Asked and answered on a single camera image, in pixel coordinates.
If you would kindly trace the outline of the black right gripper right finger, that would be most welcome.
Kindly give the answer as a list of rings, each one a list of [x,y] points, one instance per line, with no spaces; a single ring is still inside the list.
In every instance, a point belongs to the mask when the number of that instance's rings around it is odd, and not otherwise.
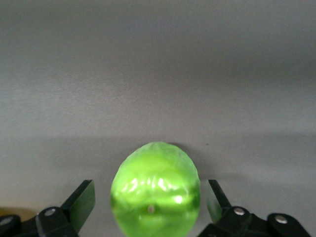
[[[211,224],[208,237],[309,237],[310,234],[294,217],[271,213],[266,220],[241,206],[230,204],[216,180],[209,180],[207,209]]]

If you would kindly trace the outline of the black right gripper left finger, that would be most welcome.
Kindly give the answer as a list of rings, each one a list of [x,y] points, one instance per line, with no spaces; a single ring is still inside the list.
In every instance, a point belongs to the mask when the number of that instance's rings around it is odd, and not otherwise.
[[[61,206],[43,209],[21,221],[16,214],[0,216],[2,237],[78,237],[95,206],[93,180],[84,180]]]

